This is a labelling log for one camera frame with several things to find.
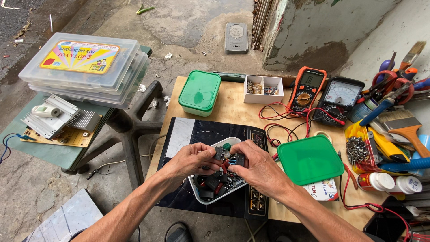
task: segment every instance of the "analog multimeter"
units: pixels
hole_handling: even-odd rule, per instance
[[[364,86],[363,82],[354,79],[343,77],[330,78],[317,107],[324,109],[332,117],[346,122],[348,114],[352,110]],[[330,118],[320,109],[315,110],[312,119],[334,127],[345,126],[345,124],[342,125]]]
[[[303,112],[305,109],[310,109],[326,77],[327,74],[323,70],[312,69],[307,66],[302,67],[294,82],[295,85],[286,111]]]

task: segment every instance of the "hand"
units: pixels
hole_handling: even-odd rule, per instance
[[[294,183],[276,164],[272,156],[252,140],[233,145],[230,153],[244,154],[245,167],[231,165],[228,170],[244,178],[249,185],[264,195],[277,200],[277,197],[294,191]]]
[[[214,148],[203,143],[184,146],[159,172],[173,182],[173,187],[169,189],[172,192],[190,175],[212,175],[219,171],[222,161],[213,158],[215,153]],[[209,167],[209,170],[202,169],[202,166]]]

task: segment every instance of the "plywood table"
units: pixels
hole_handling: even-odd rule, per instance
[[[182,107],[178,103],[178,96],[181,93],[182,87],[185,84],[186,77],[177,77],[175,87],[173,89],[173,93],[170,100],[169,108],[167,109],[166,116],[164,118],[163,127],[161,129],[160,135],[166,134],[169,128],[170,119],[172,117],[181,117],[181,118],[193,118],[207,121],[216,121],[223,123],[232,123],[232,124],[242,124],[242,125],[250,125],[258,128],[264,128],[264,126],[268,123],[279,123],[282,126],[288,127],[290,129],[296,127],[297,125],[304,122],[302,118],[294,118],[294,119],[281,119],[278,121],[269,121],[258,118],[259,110],[264,106],[263,104],[253,104],[253,103],[244,103],[243,102],[243,84],[234,83],[234,82],[221,82],[221,86],[219,88],[218,98],[216,100],[213,112],[208,117],[201,117],[193,114],[186,113],[182,110]],[[282,100],[282,103],[287,103],[288,99],[291,95],[291,90],[284,90],[285,97]],[[281,105],[275,107],[275,109],[279,113],[285,112],[285,108]],[[265,111],[265,116],[270,117],[274,116],[275,113],[268,109]],[[345,136],[342,128],[334,128],[325,126],[323,124],[319,124],[316,122],[312,122],[312,128],[310,130],[310,135],[312,136],[314,132],[322,130],[330,134],[333,139],[333,146],[338,151],[341,151],[342,160],[345,164],[349,165],[346,154],[346,146],[345,146]],[[299,138],[304,138],[306,133],[306,125],[301,125],[294,131]],[[269,133],[271,138],[279,139],[281,142],[286,142],[286,138],[288,134],[282,128],[272,128]],[[161,151],[164,145],[164,138],[160,139],[157,143],[157,146],[154,151],[154,155],[152,157],[147,178],[153,175],[157,171],[158,162],[160,160]],[[276,148],[271,147],[269,144],[269,153],[270,155],[274,155],[276,153]],[[347,173],[344,172],[342,189],[344,188],[345,181],[347,179]],[[336,186],[338,191],[339,188],[339,177],[335,178]],[[365,192],[361,189],[355,190],[354,186],[350,182],[347,190],[347,205],[359,205],[364,204],[366,202],[373,202],[377,204],[382,204],[382,202],[386,199],[388,194],[384,192]],[[346,210],[341,201],[327,201],[321,202],[326,208],[335,214],[339,215],[341,218],[345,219],[347,222],[362,230],[365,224],[373,215],[373,212],[366,209],[356,209],[348,211]],[[275,200],[270,199],[269,201],[269,219],[275,220],[283,220],[289,222],[297,222],[300,221],[283,205],[277,204]]]

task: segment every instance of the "black induction cooktop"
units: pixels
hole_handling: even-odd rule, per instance
[[[229,137],[241,141],[253,140],[260,148],[267,150],[267,138],[263,129],[240,124],[227,124],[189,118],[175,118],[170,121],[169,131],[164,142],[158,169],[161,169],[185,145],[202,142],[213,145]],[[188,211],[239,217],[254,220],[267,220],[269,198],[260,195],[250,185],[204,205],[197,201],[188,179],[180,187],[161,199],[157,206]]]

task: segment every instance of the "tape roll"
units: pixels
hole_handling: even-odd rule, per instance
[[[326,133],[326,132],[324,132],[324,131],[317,131],[317,132],[315,132],[315,133],[313,133],[313,136],[317,136],[317,135],[320,135],[320,134],[322,134],[322,135],[324,135],[325,137],[327,137],[327,139],[330,141],[330,143],[333,143],[332,142],[332,137],[328,134],[328,133]]]

